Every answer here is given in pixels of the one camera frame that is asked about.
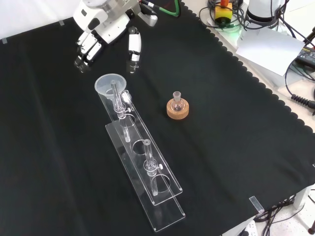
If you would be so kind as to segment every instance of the green cable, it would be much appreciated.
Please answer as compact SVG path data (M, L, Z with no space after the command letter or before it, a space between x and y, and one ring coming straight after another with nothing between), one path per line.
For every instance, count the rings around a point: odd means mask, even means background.
M159 10L166 13L166 14L169 14L171 16L179 16L179 14L180 14L179 0L175 0L175 6L176 6L176 12L168 11L162 7L160 7Z

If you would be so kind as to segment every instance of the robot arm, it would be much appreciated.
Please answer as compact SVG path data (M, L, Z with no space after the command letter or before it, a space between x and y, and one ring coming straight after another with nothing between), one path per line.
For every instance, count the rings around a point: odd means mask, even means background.
M158 20L155 12L148 6L141 6L138 0L81 0L74 20L84 32L77 41L79 56L75 66L81 72L88 70L104 45L124 33L136 15L151 27ZM129 32L129 71L134 73L139 67L141 36L134 27Z

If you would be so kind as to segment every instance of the plastic funnel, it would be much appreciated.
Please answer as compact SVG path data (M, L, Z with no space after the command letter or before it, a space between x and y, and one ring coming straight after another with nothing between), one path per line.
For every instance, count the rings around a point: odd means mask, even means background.
M123 76L118 74L103 75L95 82L95 90L98 94L105 96L107 99L114 100L114 94L112 90L112 81L117 83L118 93L121 94L127 85Z

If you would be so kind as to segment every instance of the power strip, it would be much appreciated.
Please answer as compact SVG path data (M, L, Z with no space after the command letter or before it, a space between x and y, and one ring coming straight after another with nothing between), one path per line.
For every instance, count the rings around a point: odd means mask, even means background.
M258 236L255 221L252 220L252 221L247 225L247 227L246 227L246 229L245 229L245 232L248 232L248 235L249 235L249 236Z

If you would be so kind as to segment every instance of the black cloth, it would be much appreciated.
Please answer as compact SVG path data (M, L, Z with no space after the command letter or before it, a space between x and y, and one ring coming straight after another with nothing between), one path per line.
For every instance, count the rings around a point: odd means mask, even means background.
M288 107L186 7L159 14L142 36L141 67L126 72L128 35L92 70L74 66L73 19L0 45L0 234L100 236L155 233L104 126L97 78L118 73L183 188L186 219L157 235L218 236L315 183L315 138ZM182 121L166 103L180 91Z

